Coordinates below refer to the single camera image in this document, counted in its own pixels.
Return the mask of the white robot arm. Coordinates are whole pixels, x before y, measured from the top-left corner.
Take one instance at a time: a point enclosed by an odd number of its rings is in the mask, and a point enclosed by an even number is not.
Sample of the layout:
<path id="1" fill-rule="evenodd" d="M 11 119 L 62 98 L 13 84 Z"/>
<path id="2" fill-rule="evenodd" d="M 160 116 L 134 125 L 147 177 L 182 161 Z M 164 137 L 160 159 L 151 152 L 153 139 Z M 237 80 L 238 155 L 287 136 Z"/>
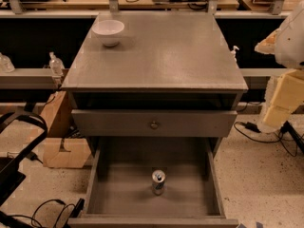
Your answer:
<path id="1" fill-rule="evenodd" d="M 304 102 L 304 1 L 281 25 L 259 42 L 255 51 L 273 54 L 275 61 L 286 67 L 267 83 L 265 105 L 257 128 L 264 133 L 277 131 Z"/>

